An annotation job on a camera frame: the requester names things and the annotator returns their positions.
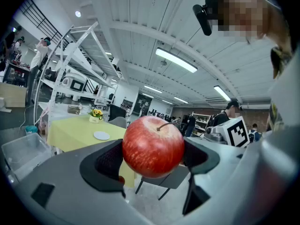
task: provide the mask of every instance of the ceiling light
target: ceiling light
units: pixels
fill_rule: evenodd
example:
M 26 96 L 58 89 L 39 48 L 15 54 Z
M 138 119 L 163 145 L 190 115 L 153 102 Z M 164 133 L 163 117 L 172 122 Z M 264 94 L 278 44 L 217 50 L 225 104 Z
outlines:
M 188 71 L 194 73 L 195 71 L 197 71 L 197 67 L 195 67 L 194 65 L 188 63 L 187 61 L 184 61 L 182 58 L 162 49 L 162 48 L 157 48 L 156 55 L 161 56 L 165 59 L 170 60 L 171 62 L 174 62 L 176 64 L 178 64 L 179 66 L 182 66 L 183 68 L 187 69 Z
M 223 89 L 220 88 L 220 86 L 214 86 L 214 89 L 219 93 L 221 94 L 221 96 L 223 98 L 225 98 L 226 101 L 231 101 L 231 99 L 227 96 L 227 94 L 223 91 Z
M 184 100 L 181 100 L 181 99 L 178 98 L 178 97 L 174 97 L 174 98 L 177 99 L 177 100 L 179 100 L 179 101 L 181 101 L 181 102 L 188 103 L 188 102 L 186 102 L 186 101 L 184 101 Z
M 81 12 L 76 11 L 76 12 L 75 12 L 75 15 L 76 15 L 76 17 L 81 17 Z
M 148 95 L 148 94 L 146 94 L 146 93 L 143 93 L 143 95 L 145 95 L 145 96 L 147 96 L 147 97 L 150 97 L 150 98 L 154 98 L 153 96 L 150 96 L 150 95 Z
M 167 101 L 164 101 L 164 100 L 162 100 L 163 102 L 165 102 L 165 103 L 169 103 L 169 102 L 167 102 Z M 173 105 L 173 103 L 169 103 L 169 104 L 172 104 Z
M 151 88 L 151 87 L 148 87 L 148 86 L 144 86 L 145 88 L 148 88 L 148 89 L 151 89 L 151 90 L 153 90 L 153 91 L 155 91 L 155 92 L 159 92 L 159 93 L 162 93 L 161 91 L 158 91 L 158 90 L 156 90 L 156 89 L 154 89 L 154 88 Z

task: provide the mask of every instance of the white plate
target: white plate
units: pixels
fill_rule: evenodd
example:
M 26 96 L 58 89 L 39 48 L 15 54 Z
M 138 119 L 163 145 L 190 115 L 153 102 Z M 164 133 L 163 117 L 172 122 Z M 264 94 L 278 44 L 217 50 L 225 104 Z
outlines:
M 106 132 L 94 132 L 94 137 L 99 140 L 107 140 L 110 138 L 109 134 Z

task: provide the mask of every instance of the chair leg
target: chair leg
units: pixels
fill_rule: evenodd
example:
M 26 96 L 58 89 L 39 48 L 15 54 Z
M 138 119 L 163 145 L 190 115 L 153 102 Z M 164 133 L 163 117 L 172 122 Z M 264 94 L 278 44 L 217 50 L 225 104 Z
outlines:
M 167 192 L 169 192 L 169 191 L 170 191 L 170 188 L 168 188 L 168 189 L 164 192 L 164 194 L 162 194 L 162 195 L 159 197 L 158 200 L 162 199 L 162 198 L 164 197 L 164 195 L 166 195 Z
M 141 188 L 142 184 L 143 184 L 143 181 L 141 181 L 141 182 L 140 182 L 139 186 L 137 187 L 137 190 L 135 191 L 135 194 L 137 194 L 137 193 L 138 193 L 138 191 L 140 190 L 140 188 Z

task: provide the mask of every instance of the yellow tablecloth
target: yellow tablecloth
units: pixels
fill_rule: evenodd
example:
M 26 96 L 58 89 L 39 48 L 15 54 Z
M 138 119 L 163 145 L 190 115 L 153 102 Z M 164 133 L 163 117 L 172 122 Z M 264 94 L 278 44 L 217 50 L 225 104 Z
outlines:
M 105 141 L 94 137 L 94 132 L 102 131 L 110 135 Z M 84 148 L 98 143 L 112 141 L 124 137 L 126 129 L 117 127 L 104 121 L 99 123 L 89 122 L 89 115 L 78 116 L 68 119 L 55 120 L 51 123 L 47 143 L 64 152 Z M 135 173 L 123 161 L 120 167 L 120 176 L 125 179 L 125 185 L 133 188 L 135 186 Z

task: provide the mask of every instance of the cardboard box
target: cardboard box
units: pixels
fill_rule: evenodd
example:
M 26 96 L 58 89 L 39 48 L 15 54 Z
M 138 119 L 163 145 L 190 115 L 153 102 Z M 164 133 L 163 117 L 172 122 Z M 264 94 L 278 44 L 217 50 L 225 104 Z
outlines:
M 5 107 L 25 107 L 27 88 L 0 82 L 0 97 L 4 98 Z

